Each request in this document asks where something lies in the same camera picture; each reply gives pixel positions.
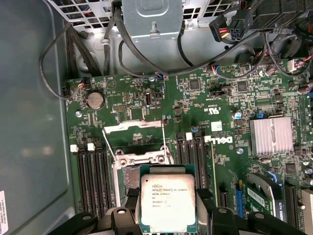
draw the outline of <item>red wire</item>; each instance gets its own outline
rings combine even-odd
[[[220,33],[227,33],[228,29],[220,29]]]

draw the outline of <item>sticker label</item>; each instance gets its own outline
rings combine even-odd
[[[265,201],[258,194],[248,188],[248,194],[265,208]]]
[[[0,192],[0,235],[9,230],[8,217],[6,216],[4,191]]]
[[[223,124],[221,121],[214,121],[211,123],[211,129],[212,131],[222,131],[223,130]]]

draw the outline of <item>white connector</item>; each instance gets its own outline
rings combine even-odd
[[[71,144],[69,148],[71,153],[77,153],[79,150],[76,144]]]
[[[186,140],[187,141],[191,141],[192,140],[192,133],[191,132],[187,132],[186,133]]]
[[[289,72],[297,70],[297,68],[295,67],[295,60],[289,60],[287,63],[287,68]]]
[[[94,151],[96,149],[96,146],[94,146],[94,143],[88,143],[87,149],[88,151]]]

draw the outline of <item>blue connector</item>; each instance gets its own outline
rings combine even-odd
[[[264,114],[256,114],[257,118],[264,118]]]

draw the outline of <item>screw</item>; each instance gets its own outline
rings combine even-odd
[[[164,158],[163,156],[159,156],[159,157],[157,158],[157,160],[158,160],[159,163],[163,163],[164,160],[165,160],[165,158]]]
[[[78,118],[81,118],[83,116],[82,111],[76,111],[75,116],[77,116]]]
[[[125,166],[125,165],[127,164],[127,161],[126,161],[125,159],[122,159],[122,160],[120,161],[120,164],[121,164],[122,166]]]
[[[224,208],[220,208],[220,209],[219,209],[219,212],[220,212],[220,213],[227,213],[227,210],[224,209]]]
[[[192,29],[194,27],[194,24],[192,23],[192,22],[190,22],[189,24],[188,24],[188,29]]]
[[[120,209],[120,210],[117,211],[117,213],[118,213],[118,214],[125,214],[125,213],[126,213],[126,210]]]
[[[83,220],[89,220],[89,219],[91,219],[91,216],[89,215],[83,217]]]
[[[237,152],[237,154],[243,154],[244,149],[243,148],[237,148],[236,152]]]
[[[259,214],[259,213],[255,214],[254,216],[259,218],[259,219],[264,219],[265,218],[264,215]]]

